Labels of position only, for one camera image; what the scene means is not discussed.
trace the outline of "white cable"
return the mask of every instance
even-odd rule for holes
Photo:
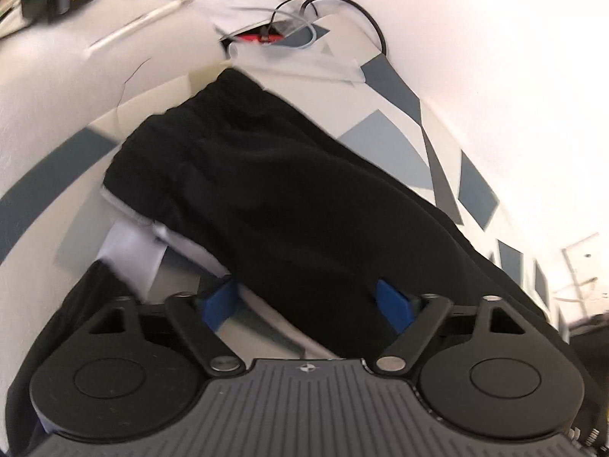
[[[264,8],[264,7],[260,7],[260,6],[230,6],[229,8],[232,10],[246,10],[246,11],[252,11],[252,12],[271,12],[271,13],[276,12],[278,14],[285,15],[287,17],[291,17],[293,19],[296,19],[297,21],[302,22],[305,26],[307,26],[309,28],[309,31],[311,31],[311,40],[308,43],[303,44],[302,46],[295,46],[294,49],[300,50],[300,49],[308,48],[314,42],[317,41],[317,31],[315,30],[315,27],[313,27],[313,24],[311,22],[307,21],[306,18],[304,18],[302,15],[292,14],[290,12],[286,12],[283,10],[277,10],[275,8]],[[251,44],[250,41],[241,39],[239,36],[235,36],[234,34],[225,35],[224,39],[231,39],[232,41],[246,42],[246,43]]]

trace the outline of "silver screw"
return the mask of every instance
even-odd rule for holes
[[[397,356],[385,356],[377,360],[376,366],[383,371],[394,373],[406,367],[406,361]]]
[[[228,373],[230,371],[234,371],[239,366],[241,366],[241,363],[236,357],[233,356],[218,356],[213,358],[209,365],[215,371]]]

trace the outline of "white wall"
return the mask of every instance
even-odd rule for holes
[[[550,287],[569,284],[560,248],[608,230],[609,0],[356,1],[506,202]]]

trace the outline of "black cable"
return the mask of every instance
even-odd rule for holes
[[[279,5],[277,5],[277,6],[275,7],[275,10],[279,10],[279,9],[280,9],[282,6],[284,6],[285,4],[290,3],[290,2],[293,2],[293,1],[294,1],[294,0],[286,0],[285,2],[281,2]],[[316,6],[315,6],[315,5],[313,5],[313,10],[315,10],[315,15],[316,15],[317,17],[319,17],[319,12],[317,11],[317,8],[316,8]],[[270,27],[273,25],[273,21],[275,20],[275,15],[276,15],[276,12],[273,12],[273,14],[270,16],[270,21],[269,21],[269,26],[268,26],[268,29],[270,29]]]
[[[305,9],[309,5],[312,5],[313,2],[316,2],[316,1],[318,1],[318,0],[305,0],[304,3],[302,4],[302,6],[300,7],[300,13],[301,14],[304,13]],[[370,24],[372,24],[372,27],[375,28],[376,34],[378,34],[378,36],[379,36],[379,40],[381,41],[381,53],[386,55],[387,54],[387,42],[385,41],[385,35],[383,35],[383,31],[381,31],[381,27],[376,23],[375,19],[372,18],[372,15],[370,15],[363,6],[354,2],[353,0],[339,0],[339,1],[348,3],[349,5],[351,5],[354,8],[357,8],[361,13],[364,14],[364,16],[370,22]]]

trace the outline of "ribbed gray panel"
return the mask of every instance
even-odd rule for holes
[[[581,456],[562,436],[495,444],[453,431],[410,386],[358,361],[258,361],[209,383],[196,407],[156,435],[93,446],[51,436],[32,457]]]

